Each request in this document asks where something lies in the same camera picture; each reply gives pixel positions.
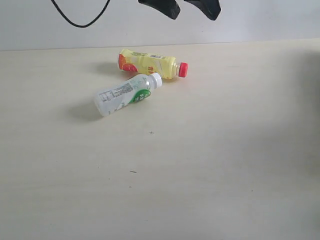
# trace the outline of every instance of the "white bottle cap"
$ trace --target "white bottle cap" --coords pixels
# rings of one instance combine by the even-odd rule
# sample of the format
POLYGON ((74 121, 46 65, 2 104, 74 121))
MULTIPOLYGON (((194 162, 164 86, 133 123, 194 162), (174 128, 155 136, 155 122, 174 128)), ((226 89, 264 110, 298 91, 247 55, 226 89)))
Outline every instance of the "white bottle cap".
POLYGON ((159 88, 162 86, 162 78, 161 76, 159 75, 159 73, 157 72, 154 72, 150 75, 150 77, 152 77, 155 82, 156 82, 156 86, 155 86, 155 89, 159 88))

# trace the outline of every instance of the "black cable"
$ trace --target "black cable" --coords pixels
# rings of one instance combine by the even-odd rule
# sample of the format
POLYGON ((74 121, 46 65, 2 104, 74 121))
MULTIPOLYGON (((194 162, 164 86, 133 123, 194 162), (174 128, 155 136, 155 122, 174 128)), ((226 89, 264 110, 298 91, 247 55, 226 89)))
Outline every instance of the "black cable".
POLYGON ((104 12, 106 11, 107 7, 108 7, 108 4, 110 2, 110 0, 107 0, 106 1, 106 4, 104 5, 102 11, 98 14, 98 16, 96 16, 95 19, 93 19, 91 22, 89 22, 88 24, 86 25, 78 25, 78 24, 75 24, 74 22, 72 22, 64 13, 63 11, 60 9, 60 7, 58 6, 58 4, 56 3, 55 0, 51 0, 52 4, 55 6, 55 8, 57 9, 57 11, 60 13, 60 15, 69 23, 71 24, 72 26, 74 27, 77 27, 77 28, 81 28, 81 29, 85 29, 89 26, 91 26, 92 24, 94 24, 101 16, 102 14, 104 14, 104 12))

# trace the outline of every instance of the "bottle cap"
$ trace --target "bottle cap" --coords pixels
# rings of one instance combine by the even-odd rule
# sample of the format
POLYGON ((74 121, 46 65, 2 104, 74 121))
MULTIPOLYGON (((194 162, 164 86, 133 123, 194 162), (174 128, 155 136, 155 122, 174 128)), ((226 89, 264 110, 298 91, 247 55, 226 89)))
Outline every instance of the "bottle cap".
POLYGON ((159 75, 159 73, 154 72, 154 73, 150 74, 150 77, 152 77, 152 78, 155 80, 155 82, 156 82, 156 87, 155 87, 155 89, 157 89, 157 88, 159 88, 159 87, 162 86, 162 78, 161 78, 161 76, 159 75))
POLYGON ((188 63, 181 62, 180 69, 179 69, 179 77, 185 78, 188 73, 188 63))

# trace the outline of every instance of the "yellow bottle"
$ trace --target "yellow bottle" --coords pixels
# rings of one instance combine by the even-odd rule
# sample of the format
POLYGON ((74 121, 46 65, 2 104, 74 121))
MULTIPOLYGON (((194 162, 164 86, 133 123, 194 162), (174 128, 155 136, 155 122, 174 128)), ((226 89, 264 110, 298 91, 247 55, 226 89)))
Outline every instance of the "yellow bottle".
POLYGON ((188 72, 188 64, 177 62, 174 56, 134 52, 129 49, 120 52, 118 66, 120 70, 127 72, 146 75, 158 73, 163 79, 172 79, 175 76, 185 78, 188 72))

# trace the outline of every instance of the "black object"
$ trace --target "black object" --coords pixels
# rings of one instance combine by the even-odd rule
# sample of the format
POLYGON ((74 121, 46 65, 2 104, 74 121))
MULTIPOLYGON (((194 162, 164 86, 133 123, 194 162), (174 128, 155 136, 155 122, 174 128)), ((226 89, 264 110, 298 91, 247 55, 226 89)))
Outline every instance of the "black object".
MULTIPOLYGON (((221 7, 219 0, 184 0, 187 3, 191 3, 200 9, 210 20, 216 20, 221 12, 221 7)), ((94 24, 106 11, 110 0, 106 0, 106 3, 102 11, 95 17, 91 22, 85 25, 79 25, 71 21, 64 12, 60 9, 56 0, 51 0, 52 4, 55 6, 60 15, 72 26, 77 28, 87 28, 94 24)), ((171 19, 176 19, 180 13, 180 7, 176 0, 138 0, 139 3, 152 7, 171 19)))
MULTIPOLYGON (((184 0, 200 9, 210 20, 216 20, 221 12, 219 0, 184 0)), ((171 19, 176 19, 180 7, 176 0, 138 0, 139 3, 157 9, 171 19)))

